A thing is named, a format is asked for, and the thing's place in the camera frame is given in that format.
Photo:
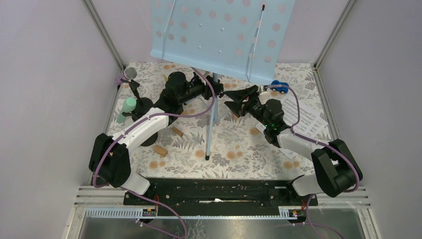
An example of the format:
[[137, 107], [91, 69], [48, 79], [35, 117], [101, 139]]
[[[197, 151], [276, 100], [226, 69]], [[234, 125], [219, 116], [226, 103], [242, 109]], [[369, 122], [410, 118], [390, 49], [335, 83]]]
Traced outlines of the green toy microphone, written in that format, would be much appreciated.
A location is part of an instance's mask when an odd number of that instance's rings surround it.
[[125, 122], [127, 115], [129, 115], [135, 108], [136, 108], [136, 99], [135, 98], [127, 98], [123, 104], [122, 109], [116, 119], [118, 124], [122, 124]]

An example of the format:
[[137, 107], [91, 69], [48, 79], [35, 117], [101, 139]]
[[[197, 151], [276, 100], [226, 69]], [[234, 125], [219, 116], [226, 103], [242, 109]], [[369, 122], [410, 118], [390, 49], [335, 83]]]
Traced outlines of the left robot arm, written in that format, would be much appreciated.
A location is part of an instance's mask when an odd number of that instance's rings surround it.
[[141, 114], [124, 113], [124, 116], [134, 116], [134, 123], [113, 135], [97, 136], [89, 162], [94, 174], [93, 186], [123, 188], [134, 192], [141, 204], [150, 204], [154, 200], [153, 189], [149, 188], [146, 178], [131, 169], [132, 152], [143, 143], [153, 144], [158, 131], [182, 116], [185, 103], [198, 96], [215, 100], [223, 91], [223, 84], [211, 76], [195, 73], [191, 81], [187, 81], [184, 73], [171, 73], [155, 103], [146, 99], [147, 105], [142, 107]]

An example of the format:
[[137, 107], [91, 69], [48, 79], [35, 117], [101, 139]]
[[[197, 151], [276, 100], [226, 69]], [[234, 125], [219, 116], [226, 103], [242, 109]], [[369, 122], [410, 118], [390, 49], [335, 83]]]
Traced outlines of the light blue music stand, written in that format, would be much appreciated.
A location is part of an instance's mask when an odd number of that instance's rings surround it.
[[292, 0], [154, 0], [155, 58], [257, 85], [273, 81]]

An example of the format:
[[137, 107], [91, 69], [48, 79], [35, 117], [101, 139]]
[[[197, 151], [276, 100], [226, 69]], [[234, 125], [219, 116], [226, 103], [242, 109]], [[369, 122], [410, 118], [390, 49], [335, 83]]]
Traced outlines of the sheet music page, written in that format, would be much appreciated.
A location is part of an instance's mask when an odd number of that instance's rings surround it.
[[328, 123], [316, 111], [300, 108], [300, 121], [293, 128], [299, 134], [315, 137], [327, 125]]
[[283, 120], [288, 126], [291, 126], [291, 128], [281, 131], [277, 136], [279, 146], [283, 149], [295, 152], [308, 160], [312, 160], [312, 153], [316, 149], [322, 148], [322, 146], [299, 137], [302, 134], [295, 132], [293, 127], [300, 121], [300, 108], [313, 109], [302, 103], [298, 104], [296, 98], [292, 95], [284, 96], [281, 99], [281, 104], [282, 110], [284, 111]]

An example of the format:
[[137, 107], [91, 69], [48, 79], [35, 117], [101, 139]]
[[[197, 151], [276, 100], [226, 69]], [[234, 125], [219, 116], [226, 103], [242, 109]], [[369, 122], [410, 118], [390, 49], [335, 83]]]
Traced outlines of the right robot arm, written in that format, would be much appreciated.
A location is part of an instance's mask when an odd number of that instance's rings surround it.
[[334, 198], [356, 191], [363, 175], [346, 143], [341, 139], [318, 141], [296, 132], [295, 123], [288, 125], [284, 121], [285, 112], [279, 100], [260, 101], [264, 90], [265, 86], [254, 85], [222, 94], [230, 98], [225, 105], [237, 117], [249, 114], [265, 127], [263, 134], [270, 144], [293, 151], [313, 163], [313, 174], [299, 176], [288, 183], [287, 202], [298, 205], [311, 194], [325, 193]]

